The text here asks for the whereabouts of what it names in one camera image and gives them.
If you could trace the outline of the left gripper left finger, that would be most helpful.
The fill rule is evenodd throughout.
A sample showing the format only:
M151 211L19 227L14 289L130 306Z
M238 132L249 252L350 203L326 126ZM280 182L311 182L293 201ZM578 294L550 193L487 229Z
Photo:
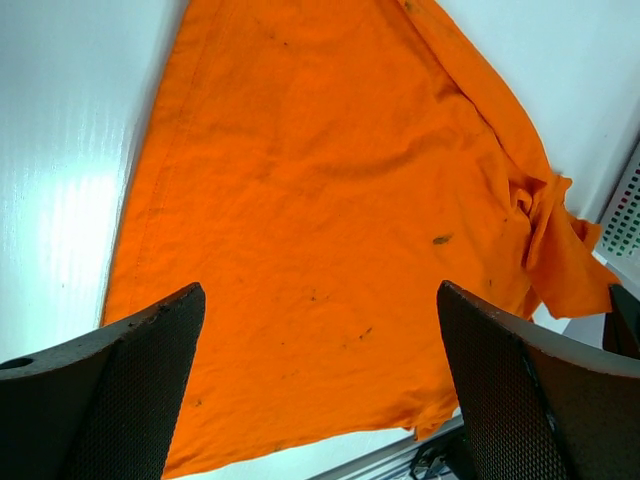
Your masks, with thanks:
M159 479L197 341L198 283L1 365L4 479Z

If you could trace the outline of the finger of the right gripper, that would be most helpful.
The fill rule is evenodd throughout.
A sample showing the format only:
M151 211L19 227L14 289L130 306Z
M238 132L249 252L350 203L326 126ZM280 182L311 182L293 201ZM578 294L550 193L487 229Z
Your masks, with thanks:
M605 315L602 348L618 355L640 358L639 300L622 285L609 287L612 311Z

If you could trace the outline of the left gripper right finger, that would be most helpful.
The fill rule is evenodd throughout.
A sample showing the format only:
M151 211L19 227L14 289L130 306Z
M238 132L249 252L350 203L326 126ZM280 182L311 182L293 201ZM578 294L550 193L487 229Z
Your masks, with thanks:
M444 281L437 312L480 479L636 479L639 361Z

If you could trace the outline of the orange t shirt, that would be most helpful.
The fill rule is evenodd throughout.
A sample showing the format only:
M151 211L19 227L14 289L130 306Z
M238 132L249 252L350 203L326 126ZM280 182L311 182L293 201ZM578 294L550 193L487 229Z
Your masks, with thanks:
M452 281L530 319L610 310L518 100L433 1L193 1L155 99L103 320L198 282L163 477L457 406Z

